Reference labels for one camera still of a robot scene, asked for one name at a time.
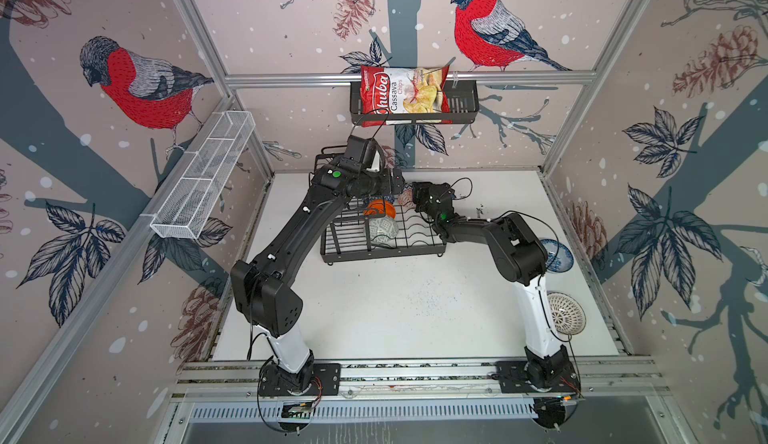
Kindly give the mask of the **orange plastic bowl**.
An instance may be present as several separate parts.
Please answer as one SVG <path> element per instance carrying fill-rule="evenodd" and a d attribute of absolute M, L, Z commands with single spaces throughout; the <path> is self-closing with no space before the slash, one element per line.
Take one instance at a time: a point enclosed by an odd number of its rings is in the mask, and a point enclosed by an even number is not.
<path fill-rule="evenodd" d="M 397 215 L 395 206 L 387 200 L 372 200 L 364 210 L 365 216 L 388 217 L 394 219 Z"/>

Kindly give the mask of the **green patterned bowl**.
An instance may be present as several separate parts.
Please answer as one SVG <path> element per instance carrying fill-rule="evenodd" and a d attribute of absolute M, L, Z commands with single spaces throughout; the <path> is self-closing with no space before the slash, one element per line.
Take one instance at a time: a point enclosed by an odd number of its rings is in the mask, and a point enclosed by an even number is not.
<path fill-rule="evenodd" d="M 372 244 L 385 248 L 396 246 L 399 227 L 395 219 L 375 217 L 368 221 L 368 230 Z"/>

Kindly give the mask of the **black wire dish rack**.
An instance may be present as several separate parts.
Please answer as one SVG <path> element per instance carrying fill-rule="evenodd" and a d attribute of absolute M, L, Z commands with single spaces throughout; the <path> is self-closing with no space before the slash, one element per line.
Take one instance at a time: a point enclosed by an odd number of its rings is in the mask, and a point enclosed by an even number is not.
<path fill-rule="evenodd" d="M 365 196 L 347 202 L 320 237 L 328 265 L 371 259 L 442 256 L 446 244 L 415 211 L 412 184 L 398 195 Z"/>

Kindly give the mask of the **red patterned bowl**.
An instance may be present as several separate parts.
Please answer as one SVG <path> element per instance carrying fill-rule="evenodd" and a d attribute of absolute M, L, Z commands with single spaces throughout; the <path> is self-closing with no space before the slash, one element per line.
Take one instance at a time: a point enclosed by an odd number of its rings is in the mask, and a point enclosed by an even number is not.
<path fill-rule="evenodd" d="M 416 205 L 413 201 L 413 189 L 407 186 L 397 198 L 398 204 L 404 211 L 414 210 Z"/>

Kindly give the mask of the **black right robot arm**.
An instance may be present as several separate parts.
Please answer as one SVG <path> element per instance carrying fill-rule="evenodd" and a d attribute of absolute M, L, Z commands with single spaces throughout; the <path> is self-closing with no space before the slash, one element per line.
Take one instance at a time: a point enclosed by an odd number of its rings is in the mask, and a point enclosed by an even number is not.
<path fill-rule="evenodd" d="M 524 216 L 516 211 L 486 220 L 462 216 L 454 210 L 456 194 L 448 183 L 415 182 L 411 191 L 415 211 L 427 217 L 443 242 L 485 245 L 501 277 L 516 285 L 531 386 L 547 391 L 564 384 L 579 392 L 578 371 L 566 338 L 554 327 L 546 292 L 548 253 Z"/>

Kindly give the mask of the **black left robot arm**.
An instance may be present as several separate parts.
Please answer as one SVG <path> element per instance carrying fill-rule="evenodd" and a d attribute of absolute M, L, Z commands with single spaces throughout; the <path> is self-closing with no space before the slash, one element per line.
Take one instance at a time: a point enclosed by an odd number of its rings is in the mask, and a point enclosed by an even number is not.
<path fill-rule="evenodd" d="M 303 301 L 292 285 L 309 251 L 347 205 L 402 192 L 402 172 L 386 166 L 374 138 L 351 136 L 342 151 L 320 154 L 304 199 L 277 236 L 252 260 L 230 271 L 236 310 L 266 334 L 278 372 L 303 390 L 313 378 L 314 355 L 298 328 Z"/>

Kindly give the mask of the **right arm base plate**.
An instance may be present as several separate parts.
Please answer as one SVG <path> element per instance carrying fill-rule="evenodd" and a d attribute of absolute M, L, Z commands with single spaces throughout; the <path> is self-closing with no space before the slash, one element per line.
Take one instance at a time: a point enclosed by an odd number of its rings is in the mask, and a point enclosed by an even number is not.
<path fill-rule="evenodd" d="M 579 393 L 581 381 L 575 367 L 567 361 L 564 365 L 548 369 L 535 362 L 498 361 L 493 377 L 499 382 L 504 394 L 518 393 Z"/>

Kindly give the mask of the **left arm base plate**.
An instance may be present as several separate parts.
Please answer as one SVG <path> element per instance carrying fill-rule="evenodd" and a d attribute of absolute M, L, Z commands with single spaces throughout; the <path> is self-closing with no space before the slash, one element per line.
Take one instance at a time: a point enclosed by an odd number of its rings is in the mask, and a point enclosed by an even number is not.
<path fill-rule="evenodd" d="M 336 396 L 340 383 L 339 364 L 306 365 L 298 374 L 291 374 L 276 363 L 265 364 L 258 378 L 259 397 Z"/>

